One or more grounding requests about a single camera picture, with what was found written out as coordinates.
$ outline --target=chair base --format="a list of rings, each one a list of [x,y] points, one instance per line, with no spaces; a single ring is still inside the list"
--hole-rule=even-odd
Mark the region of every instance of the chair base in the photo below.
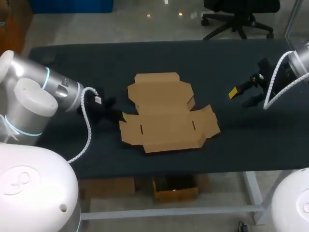
[[[243,26],[267,30],[268,31],[267,38],[268,39],[274,38],[273,34],[274,29],[263,23],[257,22],[253,14],[250,14],[249,16],[245,16],[242,14],[235,14],[234,16],[223,15],[223,14],[203,14],[202,19],[203,26],[209,25],[208,20],[209,18],[216,19],[225,23],[222,26],[218,27],[216,30],[212,31],[210,34],[208,34],[203,40],[209,40],[210,38],[216,36],[217,34],[220,34],[221,32],[229,28],[232,29],[232,32],[237,31],[241,39],[245,40],[247,39],[247,36],[242,28]]]

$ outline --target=flattened cardboard box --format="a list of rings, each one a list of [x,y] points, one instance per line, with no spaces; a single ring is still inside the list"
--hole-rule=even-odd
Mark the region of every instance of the flattened cardboard box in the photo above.
[[[128,96],[139,115],[119,122],[122,141],[143,145],[146,153],[199,148],[220,132],[210,105],[190,111],[193,90],[175,72],[137,74]]]

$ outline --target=blue bin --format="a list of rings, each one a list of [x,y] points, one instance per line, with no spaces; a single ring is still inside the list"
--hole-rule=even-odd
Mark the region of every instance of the blue bin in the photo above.
[[[35,14],[110,13],[113,0],[29,0]]]

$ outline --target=table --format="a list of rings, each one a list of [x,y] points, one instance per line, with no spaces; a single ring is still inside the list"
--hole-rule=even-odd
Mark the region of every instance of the table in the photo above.
[[[295,86],[267,111],[242,109],[242,101],[258,93],[252,89],[234,100],[230,90],[258,71],[257,62],[269,58],[277,63],[288,50],[284,40],[213,40],[186,42],[81,44],[38,47],[29,58],[37,62],[56,54],[48,66],[81,82],[85,87],[103,87],[107,96],[118,99],[117,108],[136,113],[127,99],[126,87],[137,73],[177,72],[191,83],[197,108],[211,104],[221,133],[208,139],[201,149],[145,155],[140,147],[121,143],[117,126],[103,121],[93,129],[92,144],[72,167],[78,178],[245,172],[253,205],[221,209],[174,209],[169,211],[90,213],[83,219],[142,217],[232,211],[261,211],[258,224],[269,211],[262,201],[252,171],[289,170],[309,166],[309,91]],[[67,160],[79,153],[86,141],[83,119],[74,113],[58,112],[41,136],[38,146],[51,149]]]

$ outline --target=table frame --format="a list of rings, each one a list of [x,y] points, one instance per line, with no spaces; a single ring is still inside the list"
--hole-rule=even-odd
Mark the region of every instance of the table frame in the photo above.
[[[293,170],[281,171],[264,200],[256,180],[255,172],[243,172],[251,205],[93,212],[82,213],[82,220],[254,212],[256,225],[269,224],[271,222],[271,199],[274,191],[278,184],[292,172]]]

